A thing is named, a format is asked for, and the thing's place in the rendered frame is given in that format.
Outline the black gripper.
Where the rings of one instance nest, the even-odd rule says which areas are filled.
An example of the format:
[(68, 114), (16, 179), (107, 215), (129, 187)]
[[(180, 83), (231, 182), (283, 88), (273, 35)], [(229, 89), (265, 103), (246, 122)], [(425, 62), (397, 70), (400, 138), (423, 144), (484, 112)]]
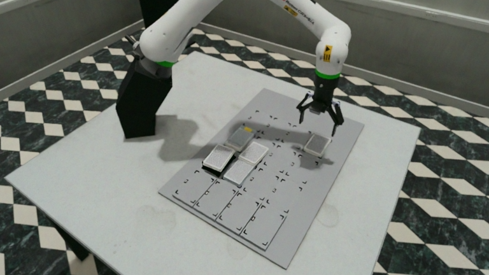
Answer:
[[(308, 104), (302, 106), (303, 103), (307, 99), (309, 99), (310, 97), (312, 97), (312, 99), (315, 99), (315, 100), (319, 99), (321, 101), (324, 101), (324, 103), (325, 103), (324, 106), (327, 107), (326, 111), (329, 113), (331, 119), (334, 122), (334, 127), (333, 127), (332, 135), (331, 135), (333, 137), (334, 134), (336, 133), (336, 128), (339, 127), (339, 125), (342, 125), (344, 123), (343, 114), (342, 114), (341, 108), (340, 108), (340, 101), (338, 101), (338, 102), (333, 101), (333, 99), (332, 99), (333, 95), (334, 95), (334, 90), (324, 91), (324, 90), (320, 90), (316, 87), (314, 90), (314, 94), (311, 94), (311, 92), (308, 91), (305, 95), (305, 98), (296, 107), (296, 109), (298, 109), (299, 113), (300, 113), (299, 124), (302, 123), (302, 121), (304, 119), (304, 111), (309, 108), (312, 101), (309, 102)], [(336, 113), (332, 108), (332, 104), (334, 105)]]

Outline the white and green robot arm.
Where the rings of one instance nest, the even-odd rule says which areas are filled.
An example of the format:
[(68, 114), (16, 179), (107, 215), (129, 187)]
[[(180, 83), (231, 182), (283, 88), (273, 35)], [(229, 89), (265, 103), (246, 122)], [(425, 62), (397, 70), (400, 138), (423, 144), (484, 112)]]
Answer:
[[(147, 28), (133, 45), (131, 55), (150, 76), (167, 80), (174, 63), (184, 51), (192, 30), (223, 0), (179, 0), (158, 21)], [(350, 28), (314, 0), (271, 0), (304, 24), (319, 40), (313, 84), (324, 91), (335, 90), (348, 55)], [(181, 43), (181, 44), (180, 44)]]

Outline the clear plastic lid with yellow tape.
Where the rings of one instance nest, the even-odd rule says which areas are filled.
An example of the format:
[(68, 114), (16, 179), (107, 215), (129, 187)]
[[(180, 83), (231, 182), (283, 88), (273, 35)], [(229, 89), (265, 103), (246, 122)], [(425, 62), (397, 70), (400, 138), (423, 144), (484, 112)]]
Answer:
[(227, 140), (243, 147), (256, 133), (256, 130), (241, 125)]

